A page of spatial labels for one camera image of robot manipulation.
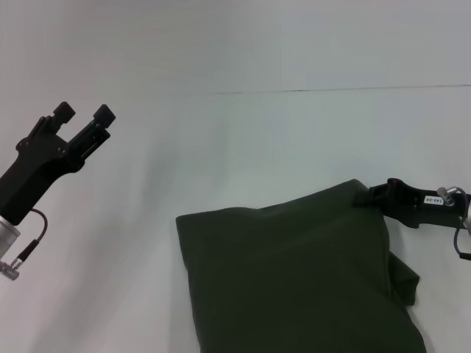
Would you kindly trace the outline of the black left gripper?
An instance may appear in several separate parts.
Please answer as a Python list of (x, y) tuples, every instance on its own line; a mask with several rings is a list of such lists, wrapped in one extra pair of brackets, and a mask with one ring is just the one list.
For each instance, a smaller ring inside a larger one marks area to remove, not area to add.
[(78, 172), (110, 137), (107, 129), (116, 116), (102, 104), (85, 128), (64, 141), (57, 133), (75, 114), (69, 103), (61, 102), (17, 145), (15, 162), (1, 176), (1, 216), (11, 224), (20, 224), (57, 179)]

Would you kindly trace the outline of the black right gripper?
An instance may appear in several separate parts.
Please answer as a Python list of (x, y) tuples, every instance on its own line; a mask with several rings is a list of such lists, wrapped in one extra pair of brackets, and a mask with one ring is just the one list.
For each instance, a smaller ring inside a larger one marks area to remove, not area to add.
[(465, 228), (470, 210), (470, 195), (453, 187), (446, 197), (435, 190), (413, 188), (399, 179), (359, 190), (353, 197), (354, 207), (381, 207), (383, 214), (410, 228), (422, 224)]

